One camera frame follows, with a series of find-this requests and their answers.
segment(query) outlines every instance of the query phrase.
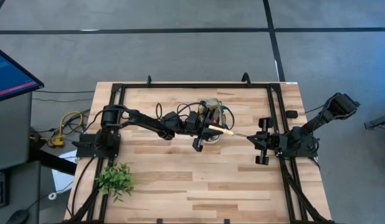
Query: green plant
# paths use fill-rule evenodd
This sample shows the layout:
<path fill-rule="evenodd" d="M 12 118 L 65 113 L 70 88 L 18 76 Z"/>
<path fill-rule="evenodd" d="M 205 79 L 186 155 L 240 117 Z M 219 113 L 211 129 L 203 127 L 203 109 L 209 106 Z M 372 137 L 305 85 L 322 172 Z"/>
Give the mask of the green plant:
<path fill-rule="evenodd" d="M 134 189 L 130 168 L 127 164 L 114 163 L 112 166 L 107 166 L 96 180 L 104 195 L 113 191 L 114 202 L 117 200 L 122 202 L 122 193 L 126 192 L 131 196 L 130 192 Z"/>

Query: wooden tabletop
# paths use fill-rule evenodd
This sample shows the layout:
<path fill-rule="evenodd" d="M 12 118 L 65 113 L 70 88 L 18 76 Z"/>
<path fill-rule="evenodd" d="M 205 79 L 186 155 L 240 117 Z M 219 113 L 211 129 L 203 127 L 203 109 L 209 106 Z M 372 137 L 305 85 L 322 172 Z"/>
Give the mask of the wooden tabletop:
<path fill-rule="evenodd" d="M 97 83 L 89 122 L 109 102 L 112 83 Z M 303 103 L 296 83 L 281 83 L 286 110 L 297 110 L 297 119 L 288 119 L 290 127 L 306 123 Z M 193 103 L 218 98 L 235 116 L 234 131 L 254 134 L 261 117 L 269 117 L 269 100 L 263 88 L 134 88 L 127 89 L 124 104 L 156 117 L 155 106 L 161 103 L 163 114 L 176 111 L 180 103 Z M 278 123 L 282 122 L 275 100 Z M 88 130 L 100 128 L 100 117 Z M 129 126 L 120 130 L 121 147 L 116 161 L 127 162 L 135 184 L 132 196 L 125 194 L 124 202 L 108 199 L 105 222 L 154 223 L 289 223 L 278 159 L 269 151 L 268 166 L 254 163 L 260 151 L 238 136 L 223 135 L 216 144 L 204 145 L 196 152 L 190 136 L 177 135 L 172 141 L 160 139 L 156 133 Z M 78 162 L 74 183 L 89 158 Z M 298 158 L 302 189 L 314 207 L 325 218 L 331 218 L 320 171 L 309 159 Z M 97 159 L 83 175 L 75 200 L 75 211 L 92 191 Z M 74 184 L 69 207 L 74 194 Z M 293 193 L 297 218 L 300 218 L 297 198 Z M 98 218 L 101 195 L 95 205 Z"/>

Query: computer monitor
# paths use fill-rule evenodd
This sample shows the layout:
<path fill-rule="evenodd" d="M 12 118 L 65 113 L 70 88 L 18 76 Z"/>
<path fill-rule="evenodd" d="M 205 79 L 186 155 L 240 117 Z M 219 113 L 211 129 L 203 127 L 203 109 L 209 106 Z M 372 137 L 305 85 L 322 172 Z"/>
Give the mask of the computer monitor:
<path fill-rule="evenodd" d="M 44 84 L 0 50 L 0 101 L 44 87 Z"/>

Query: computer mouse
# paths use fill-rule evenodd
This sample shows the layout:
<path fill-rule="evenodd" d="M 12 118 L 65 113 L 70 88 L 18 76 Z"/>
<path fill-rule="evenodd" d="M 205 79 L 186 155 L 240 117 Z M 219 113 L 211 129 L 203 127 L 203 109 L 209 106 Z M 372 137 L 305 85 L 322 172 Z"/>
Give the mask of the computer mouse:
<path fill-rule="evenodd" d="M 29 213 L 27 210 L 18 210 L 11 215 L 6 224 L 25 224 L 28 217 Z"/>

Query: white paper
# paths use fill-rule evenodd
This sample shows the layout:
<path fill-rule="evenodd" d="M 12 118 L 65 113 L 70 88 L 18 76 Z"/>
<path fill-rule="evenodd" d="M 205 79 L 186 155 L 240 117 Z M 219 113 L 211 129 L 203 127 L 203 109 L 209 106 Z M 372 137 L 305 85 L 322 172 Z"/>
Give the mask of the white paper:
<path fill-rule="evenodd" d="M 59 157 L 60 158 L 67 158 L 66 160 L 76 163 L 76 159 L 77 159 L 76 158 L 76 150 L 61 154 Z M 59 172 L 59 171 L 53 170 L 53 169 L 51 171 L 53 173 L 55 191 L 58 194 L 64 193 L 67 190 L 72 188 L 72 184 L 69 184 L 72 181 L 74 181 L 74 177 L 72 175 L 65 174 L 65 173 L 62 173 L 62 172 Z"/>

